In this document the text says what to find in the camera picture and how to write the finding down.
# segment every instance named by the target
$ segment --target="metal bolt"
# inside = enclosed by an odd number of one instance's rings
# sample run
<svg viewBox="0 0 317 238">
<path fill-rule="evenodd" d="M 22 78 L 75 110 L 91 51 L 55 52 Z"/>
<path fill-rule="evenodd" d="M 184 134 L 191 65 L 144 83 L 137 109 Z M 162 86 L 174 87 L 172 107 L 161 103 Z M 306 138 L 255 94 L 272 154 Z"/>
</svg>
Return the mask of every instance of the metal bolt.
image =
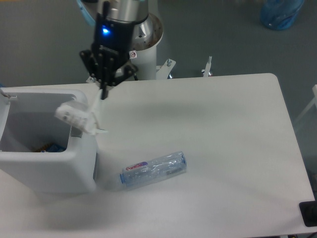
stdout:
<svg viewBox="0 0 317 238">
<path fill-rule="evenodd" d="M 212 76 L 212 72 L 209 72 L 208 73 L 208 77 L 211 77 Z"/>
</svg>

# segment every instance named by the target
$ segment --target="plastic bottle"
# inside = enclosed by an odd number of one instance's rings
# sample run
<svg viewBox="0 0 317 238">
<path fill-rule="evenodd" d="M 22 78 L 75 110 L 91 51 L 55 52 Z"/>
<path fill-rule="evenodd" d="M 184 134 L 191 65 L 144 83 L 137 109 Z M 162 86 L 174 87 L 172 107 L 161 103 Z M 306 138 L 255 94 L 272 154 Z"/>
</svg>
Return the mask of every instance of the plastic bottle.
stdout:
<svg viewBox="0 0 317 238">
<path fill-rule="evenodd" d="M 266 0 L 260 14 L 262 24 L 273 30 L 289 28 L 305 0 Z"/>
<path fill-rule="evenodd" d="M 186 168 L 185 156 L 179 151 L 123 168 L 120 178 L 127 187 L 147 185 L 183 173 Z"/>
</svg>

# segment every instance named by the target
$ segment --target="table surface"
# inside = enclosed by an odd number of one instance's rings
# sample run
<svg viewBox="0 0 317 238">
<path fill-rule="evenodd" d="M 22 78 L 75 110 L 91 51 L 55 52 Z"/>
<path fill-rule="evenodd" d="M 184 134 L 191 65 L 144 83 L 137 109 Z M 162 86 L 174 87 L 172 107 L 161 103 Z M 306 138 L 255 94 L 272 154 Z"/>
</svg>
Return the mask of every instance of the table surface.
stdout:
<svg viewBox="0 0 317 238">
<path fill-rule="evenodd" d="M 49 88 L 82 90 L 94 84 Z M 5 237 L 246 238 L 317 231 L 298 204 L 313 200 L 277 78 L 272 74 L 124 82 L 105 101 L 98 188 L 35 193 L 0 171 Z M 188 170 L 134 190 L 121 168 L 182 150 Z"/>
</svg>

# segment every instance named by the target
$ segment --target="blue led light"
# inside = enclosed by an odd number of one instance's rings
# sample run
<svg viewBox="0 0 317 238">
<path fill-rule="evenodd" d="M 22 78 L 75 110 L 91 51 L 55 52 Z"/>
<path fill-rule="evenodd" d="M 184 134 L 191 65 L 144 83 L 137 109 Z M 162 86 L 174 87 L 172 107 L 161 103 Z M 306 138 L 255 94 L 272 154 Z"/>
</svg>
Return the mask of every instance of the blue led light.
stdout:
<svg viewBox="0 0 317 238">
<path fill-rule="evenodd" d="M 110 31 L 107 28 L 103 28 L 103 34 L 104 36 L 109 35 Z"/>
</svg>

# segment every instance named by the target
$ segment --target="white bin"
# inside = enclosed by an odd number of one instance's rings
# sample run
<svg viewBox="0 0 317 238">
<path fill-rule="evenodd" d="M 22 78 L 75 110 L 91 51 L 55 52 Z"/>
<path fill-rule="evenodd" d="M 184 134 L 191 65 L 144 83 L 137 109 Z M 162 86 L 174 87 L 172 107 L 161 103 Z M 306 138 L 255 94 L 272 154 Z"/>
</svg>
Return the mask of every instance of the white bin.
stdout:
<svg viewBox="0 0 317 238">
<path fill-rule="evenodd" d="M 41 192 L 90 192 L 96 188 L 97 142 L 54 117 L 61 103 L 87 98 L 78 90 L 3 88 L 0 95 L 0 169 Z M 63 152 L 39 153 L 55 143 Z"/>
</svg>

